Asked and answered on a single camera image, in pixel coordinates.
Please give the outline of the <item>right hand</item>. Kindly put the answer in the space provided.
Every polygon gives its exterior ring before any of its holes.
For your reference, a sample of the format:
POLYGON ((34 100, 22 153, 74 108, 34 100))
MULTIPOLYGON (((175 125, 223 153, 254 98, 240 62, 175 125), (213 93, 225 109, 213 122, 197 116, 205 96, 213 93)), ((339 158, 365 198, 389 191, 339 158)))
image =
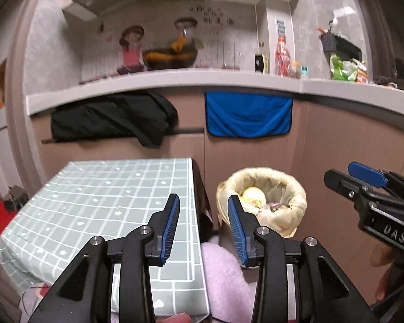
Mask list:
POLYGON ((404 284, 404 263, 393 262, 379 281, 375 292, 375 300, 382 301, 389 294, 404 284))

